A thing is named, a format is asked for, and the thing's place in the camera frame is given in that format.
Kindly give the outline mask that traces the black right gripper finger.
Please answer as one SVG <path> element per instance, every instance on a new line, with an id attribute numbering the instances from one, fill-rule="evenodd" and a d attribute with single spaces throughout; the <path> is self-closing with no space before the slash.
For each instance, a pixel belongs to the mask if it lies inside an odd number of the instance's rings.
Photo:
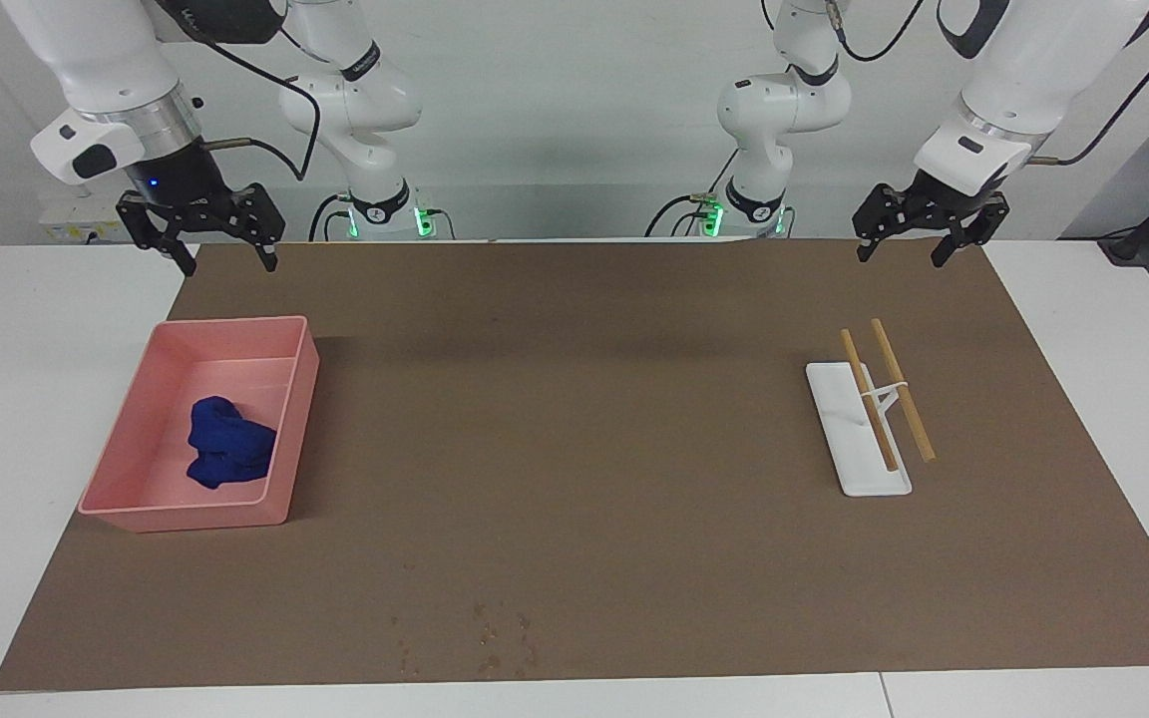
<path id="1" fill-rule="evenodd" d="M 232 236 L 254 248 L 265 272 L 272 273 L 278 267 L 277 245 L 284 227 L 282 213 L 261 183 L 232 193 Z"/>
<path id="2" fill-rule="evenodd" d="M 196 272 L 194 254 L 182 242 L 180 236 L 186 230 L 186 217 L 176 210 L 169 210 L 164 227 L 156 227 L 151 219 L 149 204 L 140 192 L 123 192 L 116 201 L 116 213 L 122 221 L 132 244 L 141 250 L 156 250 L 164 258 L 173 261 L 185 277 Z"/>

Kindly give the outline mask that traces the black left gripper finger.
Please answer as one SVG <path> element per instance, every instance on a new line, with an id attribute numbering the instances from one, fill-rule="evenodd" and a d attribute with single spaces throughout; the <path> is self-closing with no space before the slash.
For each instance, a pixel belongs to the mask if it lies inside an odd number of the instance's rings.
<path id="1" fill-rule="evenodd" d="M 867 262 L 880 242 L 907 232 L 907 204 L 902 191 L 877 183 L 854 213 L 854 232 L 859 240 L 857 257 Z"/>
<path id="2" fill-rule="evenodd" d="M 1007 218 L 1009 204 L 1003 192 L 994 192 L 967 217 L 961 213 L 946 214 L 946 233 L 931 254 L 931 263 L 943 268 L 958 250 L 989 242 Z"/>

